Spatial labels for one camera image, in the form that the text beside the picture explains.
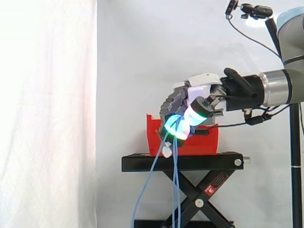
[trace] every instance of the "white wall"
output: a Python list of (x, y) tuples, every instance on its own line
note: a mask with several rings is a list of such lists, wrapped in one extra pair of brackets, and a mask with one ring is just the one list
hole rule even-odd
[[(251, 0), (274, 8), (275, 16), (302, 0)], [(147, 152), (146, 113), (158, 115), (173, 83), (198, 73), (242, 75), (281, 68), (269, 51), (235, 32), (225, 20), (228, 0), (99, 0), (97, 171), (100, 228), (127, 228), (147, 173), (121, 173), (121, 157)], [(234, 23), (274, 49), (263, 22)], [(237, 227), (291, 227), (288, 111), (262, 125), (220, 130), (219, 152), (251, 157), (212, 198)], [(220, 124), (243, 121), (226, 113)], [(199, 176), (190, 174), (194, 181)], [(156, 173), (138, 218), (171, 213), (171, 182)]]

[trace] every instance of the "white curtain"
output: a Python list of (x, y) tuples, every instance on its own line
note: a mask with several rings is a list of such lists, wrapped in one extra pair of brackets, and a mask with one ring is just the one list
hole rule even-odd
[(0, 228), (95, 228), (96, 0), (0, 0)]

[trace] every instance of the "warning label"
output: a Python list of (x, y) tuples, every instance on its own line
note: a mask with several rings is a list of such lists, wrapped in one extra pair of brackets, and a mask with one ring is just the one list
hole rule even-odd
[(219, 188), (220, 186), (228, 179), (228, 175), (224, 172), (221, 172), (210, 185), (207, 186), (205, 189), (205, 193), (208, 196), (212, 196)]

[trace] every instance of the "black metal pole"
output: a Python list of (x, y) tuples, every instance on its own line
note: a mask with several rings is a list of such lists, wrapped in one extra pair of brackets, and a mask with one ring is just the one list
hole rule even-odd
[(276, 35), (277, 28), (276, 28), (275, 20), (273, 18), (269, 18), (265, 21), (265, 24), (266, 24), (266, 27), (268, 29), (269, 35), (271, 36), (271, 39), (272, 39), (272, 41), (275, 45), (277, 53), (282, 58), (279, 39), (277, 38), (277, 35)]
[[(282, 58), (275, 21), (273, 18), (267, 19), (265, 24)], [(303, 228), (299, 105), (301, 104), (292, 104), (289, 108), (293, 228)]]

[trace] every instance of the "cyan led light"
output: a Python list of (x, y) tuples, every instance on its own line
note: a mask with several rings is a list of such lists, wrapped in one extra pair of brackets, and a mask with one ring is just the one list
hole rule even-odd
[(176, 136), (178, 139), (186, 140), (188, 138), (188, 135), (190, 133), (190, 125), (182, 118), (180, 120), (179, 126), (176, 130), (176, 121), (181, 116), (178, 114), (170, 116), (170, 118), (167, 120), (165, 124), (166, 130), (171, 134)]
[(185, 121), (186, 121), (189, 125), (191, 125), (191, 126), (198, 126), (198, 125), (200, 125), (202, 122), (204, 122), (205, 120), (207, 120), (206, 117), (197, 114), (197, 113), (191, 108), (191, 106), (189, 106), (189, 107), (187, 108), (187, 110), (185, 111), (184, 119), (185, 119)]

